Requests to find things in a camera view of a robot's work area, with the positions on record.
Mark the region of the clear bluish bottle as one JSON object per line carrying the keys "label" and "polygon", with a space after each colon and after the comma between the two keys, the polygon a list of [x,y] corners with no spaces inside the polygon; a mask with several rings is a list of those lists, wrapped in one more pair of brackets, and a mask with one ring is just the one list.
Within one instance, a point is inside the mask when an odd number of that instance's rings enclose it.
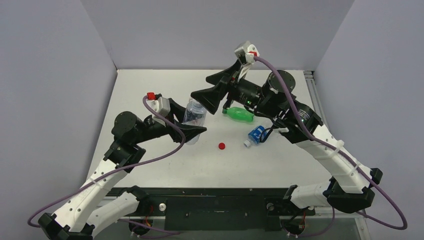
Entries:
{"label": "clear bluish bottle", "polygon": [[207,109],[194,98],[190,98],[186,106],[186,110],[183,117],[183,124],[190,126],[203,127]]}

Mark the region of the green plastic bottle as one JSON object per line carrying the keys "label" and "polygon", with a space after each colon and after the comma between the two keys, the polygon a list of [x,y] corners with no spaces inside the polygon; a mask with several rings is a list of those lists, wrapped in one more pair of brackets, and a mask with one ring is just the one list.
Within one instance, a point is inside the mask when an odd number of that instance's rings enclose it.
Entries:
{"label": "green plastic bottle", "polygon": [[241,107],[224,108],[222,113],[235,121],[244,123],[252,123],[254,121],[254,114]]}

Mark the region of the red bottle cap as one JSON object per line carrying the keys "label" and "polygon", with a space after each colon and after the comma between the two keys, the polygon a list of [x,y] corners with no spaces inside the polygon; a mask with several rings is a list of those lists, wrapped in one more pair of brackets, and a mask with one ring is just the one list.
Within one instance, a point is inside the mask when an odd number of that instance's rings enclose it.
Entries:
{"label": "red bottle cap", "polygon": [[218,148],[219,148],[220,150],[224,150],[224,149],[226,148],[226,144],[225,144],[224,142],[220,142],[220,143],[218,144]]}

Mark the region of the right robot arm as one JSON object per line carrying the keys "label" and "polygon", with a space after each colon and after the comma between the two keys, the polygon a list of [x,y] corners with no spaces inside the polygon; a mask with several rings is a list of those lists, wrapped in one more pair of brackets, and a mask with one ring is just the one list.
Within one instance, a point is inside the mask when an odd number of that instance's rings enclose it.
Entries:
{"label": "right robot arm", "polygon": [[332,136],[320,116],[296,100],[292,94],[296,82],[291,74],[273,70],[259,86],[246,80],[241,64],[235,63],[208,76],[206,81],[211,87],[193,91],[191,97],[209,113],[216,113],[219,106],[227,109],[237,102],[255,116],[270,119],[283,137],[309,153],[331,174],[330,180],[320,184],[291,186],[282,199],[287,213],[331,206],[351,214],[372,205],[375,197],[372,188],[379,184],[382,171],[356,161],[343,142]]}

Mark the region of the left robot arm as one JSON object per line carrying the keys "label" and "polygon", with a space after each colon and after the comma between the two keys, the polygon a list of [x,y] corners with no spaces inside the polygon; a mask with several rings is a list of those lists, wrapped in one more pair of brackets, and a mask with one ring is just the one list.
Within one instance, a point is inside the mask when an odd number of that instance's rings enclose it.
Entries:
{"label": "left robot arm", "polygon": [[38,224],[50,240],[91,240],[120,218],[149,209],[149,194],[132,186],[113,201],[100,205],[112,188],[136,166],[146,150],[140,143],[170,136],[180,146],[206,131],[203,126],[183,124],[185,108],[170,98],[156,94],[155,108],[140,119],[130,111],[117,115],[112,128],[113,142],[92,175],[74,194],[63,199],[53,213],[44,213]]}

